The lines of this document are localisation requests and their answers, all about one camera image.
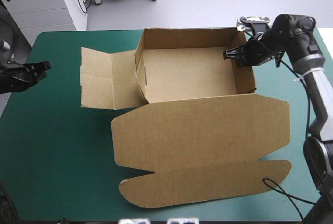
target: cardboard box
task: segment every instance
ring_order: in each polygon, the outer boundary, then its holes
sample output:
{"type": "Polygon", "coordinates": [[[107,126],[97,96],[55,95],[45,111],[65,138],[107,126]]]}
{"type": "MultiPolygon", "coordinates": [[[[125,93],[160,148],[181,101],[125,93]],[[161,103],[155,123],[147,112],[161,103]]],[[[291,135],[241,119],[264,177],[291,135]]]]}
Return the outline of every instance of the cardboard box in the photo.
{"type": "Polygon", "coordinates": [[[155,172],[119,185],[147,208],[257,194],[288,161],[258,161],[290,140],[287,102],[254,94],[252,67],[222,52],[246,41],[229,29],[145,29],[138,48],[82,48],[82,106],[138,107],[112,121],[114,159],[155,172]]]}

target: box lid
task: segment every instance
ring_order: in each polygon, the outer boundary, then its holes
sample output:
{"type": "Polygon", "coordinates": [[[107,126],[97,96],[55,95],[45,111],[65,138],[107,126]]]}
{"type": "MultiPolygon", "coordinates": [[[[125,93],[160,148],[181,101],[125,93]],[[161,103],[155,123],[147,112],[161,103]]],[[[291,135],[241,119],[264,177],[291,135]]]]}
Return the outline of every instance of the box lid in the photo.
{"type": "Polygon", "coordinates": [[[289,104],[256,94],[150,103],[111,126],[115,162],[152,172],[255,161],[290,140],[289,104]]]}
{"type": "Polygon", "coordinates": [[[145,208],[259,194],[270,190],[268,177],[280,184],[289,174],[289,161],[251,161],[156,172],[124,180],[122,195],[145,208]]]}

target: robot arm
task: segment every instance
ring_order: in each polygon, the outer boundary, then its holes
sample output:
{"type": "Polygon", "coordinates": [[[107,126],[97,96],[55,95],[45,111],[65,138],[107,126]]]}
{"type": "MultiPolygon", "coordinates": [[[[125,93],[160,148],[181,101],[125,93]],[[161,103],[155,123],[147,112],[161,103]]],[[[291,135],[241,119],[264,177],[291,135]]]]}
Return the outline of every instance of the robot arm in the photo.
{"type": "Polygon", "coordinates": [[[51,68],[48,61],[19,64],[4,58],[3,53],[9,48],[0,39],[0,94],[24,91],[46,77],[45,71],[51,68]]]}
{"type": "Polygon", "coordinates": [[[312,179],[322,197],[306,222],[333,223],[333,87],[324,72],[325,58],[313,36],[315,20],[309,16],[279,15],[272,28],[268,18],[241,17],[238,30],[251,30],[244,45],[227,50],[224,59],[237,65],[261,65],[270,60],[277,67],[286,52],[293,70],[304,79],[316,115],[304,144],[304,156],[312,179]]]}

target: cabinet drawer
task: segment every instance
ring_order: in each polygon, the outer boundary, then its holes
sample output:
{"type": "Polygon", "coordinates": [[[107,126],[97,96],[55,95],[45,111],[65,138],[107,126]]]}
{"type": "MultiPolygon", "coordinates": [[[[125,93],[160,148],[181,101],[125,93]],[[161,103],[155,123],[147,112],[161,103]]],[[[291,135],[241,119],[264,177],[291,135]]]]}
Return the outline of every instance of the cabinet drawer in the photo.
{"type": "Polygon", "coordinates": [[[55,9],[37,12],[22,12],[12,14],[19,28],[36,28],[48,25],[72,24],[72,18],[67,9],[55,9]]]}
{"type": "Polygon", "coordinates": [[[58,32],[58,31],[75,31],[76,28],[74,24],[66,24],[66,25],[50,25],[47,27],[39,27],[39,28],[23,28],[21,32],[29,42],[31,46],[35,43],[37,36],[43,32],[58,32]]]}
{"type": "Polygon", "coordinates": [[[10,14],[66,8],[63,0],[2,0],[10,14]]]}

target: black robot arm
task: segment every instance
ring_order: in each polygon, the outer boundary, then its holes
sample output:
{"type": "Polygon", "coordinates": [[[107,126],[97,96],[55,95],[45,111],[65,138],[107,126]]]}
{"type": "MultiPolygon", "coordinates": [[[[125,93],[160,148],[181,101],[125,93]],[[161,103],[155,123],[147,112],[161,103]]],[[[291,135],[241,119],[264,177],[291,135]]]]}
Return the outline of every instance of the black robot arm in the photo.
{"type": "Polygon", "coordinates": [[[304,143],[310,174],[322,197],[305,218],[307,224],[333,223],[333,87],[324,71],[325,58],[313,36],[315,19],[279,15],[272,28],[263,17],[241,17],[238,30],[251,30],[242,46],[224,51],[224,59],[237,65],[261,65],[275,59],[277,67],[286,52],[294,72],[303,79],[316,115],[304,143]]]}

